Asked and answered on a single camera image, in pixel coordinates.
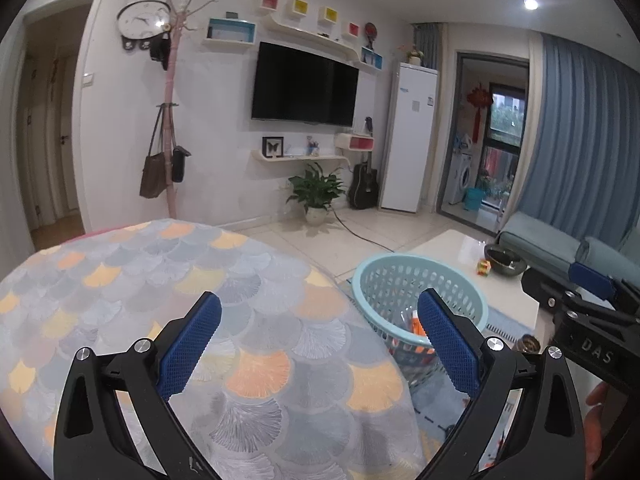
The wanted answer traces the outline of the person's right hand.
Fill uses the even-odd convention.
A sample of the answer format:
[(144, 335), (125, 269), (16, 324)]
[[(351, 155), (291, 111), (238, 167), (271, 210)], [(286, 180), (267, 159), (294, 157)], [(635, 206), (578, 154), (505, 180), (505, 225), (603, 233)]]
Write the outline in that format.
[(622, 401), (616, 392), (611, 392), (611, 387), (606, 382), (600, 382), (586, 397), (586, 405), (589, 408), (584, 418), (586, 479), (593, 477), (593, 466), (602, 452), (603, 435), (620, 416)]

